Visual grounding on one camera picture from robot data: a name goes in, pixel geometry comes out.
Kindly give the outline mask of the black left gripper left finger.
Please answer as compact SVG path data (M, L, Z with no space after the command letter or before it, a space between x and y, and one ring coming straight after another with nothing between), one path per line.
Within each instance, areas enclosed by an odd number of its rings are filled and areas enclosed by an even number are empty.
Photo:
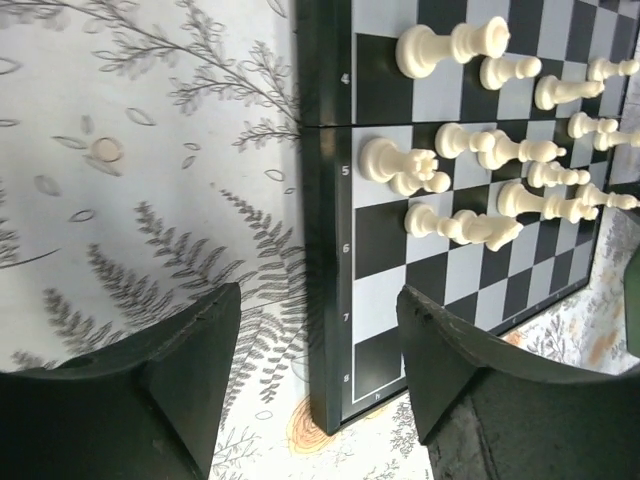
M205 479L239 334L226 284L53 369L1 377L5 479Z

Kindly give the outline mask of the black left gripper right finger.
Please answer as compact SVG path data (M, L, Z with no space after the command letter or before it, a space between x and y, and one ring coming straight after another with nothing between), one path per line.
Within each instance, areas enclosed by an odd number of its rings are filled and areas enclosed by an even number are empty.
M397 320L435 478L638 477L637 368L610 375L535 355L408 286Z

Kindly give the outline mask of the white chess pawn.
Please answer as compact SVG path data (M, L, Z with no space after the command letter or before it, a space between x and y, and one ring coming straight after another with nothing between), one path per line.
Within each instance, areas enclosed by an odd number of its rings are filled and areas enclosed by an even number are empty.
M483 60L479 79L487 90L500 90L511 79L522 80L536 77L542 69L542 62L537 57L526 57L519 60L508 58L491 58Z

